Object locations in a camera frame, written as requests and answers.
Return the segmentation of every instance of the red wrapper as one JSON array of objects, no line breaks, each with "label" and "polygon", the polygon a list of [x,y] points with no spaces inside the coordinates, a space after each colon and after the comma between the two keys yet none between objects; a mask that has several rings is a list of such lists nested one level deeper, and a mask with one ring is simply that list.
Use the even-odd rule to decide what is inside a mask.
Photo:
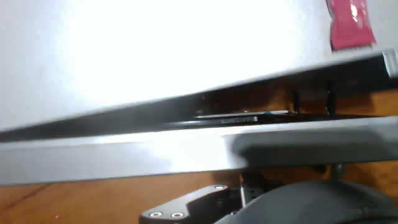
[{"label": "red wrapper", "polygon": [[331,43],[335,50],[376,43],[366,0],[328,0],[334,15]]}]

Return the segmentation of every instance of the metal frame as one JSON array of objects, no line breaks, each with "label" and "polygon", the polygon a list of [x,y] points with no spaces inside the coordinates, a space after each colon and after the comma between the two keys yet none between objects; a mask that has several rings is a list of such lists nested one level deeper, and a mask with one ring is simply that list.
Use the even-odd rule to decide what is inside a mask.
[{"label": "metal frame", "polygon": [[0,185],[398,159],[398,117],[0,144]]}]

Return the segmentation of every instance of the metal plate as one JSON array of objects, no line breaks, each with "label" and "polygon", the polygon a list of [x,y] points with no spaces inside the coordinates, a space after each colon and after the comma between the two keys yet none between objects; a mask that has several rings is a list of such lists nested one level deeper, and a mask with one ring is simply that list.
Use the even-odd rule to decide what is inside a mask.
[{"label": "metal plate", "polygon": [[0,129],[352,60],[398,46],[398,1],[368,0],[377,45],[333,53],[326,1],[0,1]]},{"label": "metal plate", "polygon": [[0,144],[0,185],[398,159],[398,117]]}]

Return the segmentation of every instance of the wooden floor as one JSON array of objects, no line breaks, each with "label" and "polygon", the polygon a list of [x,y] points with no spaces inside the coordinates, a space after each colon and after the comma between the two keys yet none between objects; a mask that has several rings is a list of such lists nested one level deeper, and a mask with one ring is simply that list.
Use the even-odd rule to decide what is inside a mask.
[{"label": "wooden floor", "polygon": [[[338,101],[340,114],[398,115],[398,91],[385,91]],[[285,109],[283,99],[250,110]],[[303,104],[304,111],[324,111],[322,102]],[[268,179],[286,184],[325,178],[307,167],[266,169]],[[345,180],[398,196],[398,162],[351,164]],[[237,172],[67,182],[0,187],[0,223],[138,223],[152,207],[210,184],[238,184]]]}]

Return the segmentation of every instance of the white tabletop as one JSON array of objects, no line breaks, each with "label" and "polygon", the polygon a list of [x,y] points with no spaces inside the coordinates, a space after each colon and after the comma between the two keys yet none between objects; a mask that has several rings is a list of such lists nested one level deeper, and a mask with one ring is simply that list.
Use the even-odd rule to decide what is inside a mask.
[{"label": "white tabletop", "polygon": [[332,53],[320,0],[1,0],[0,129],[398,46],[398,1],[368,0],[368,8],[377,45]]}]

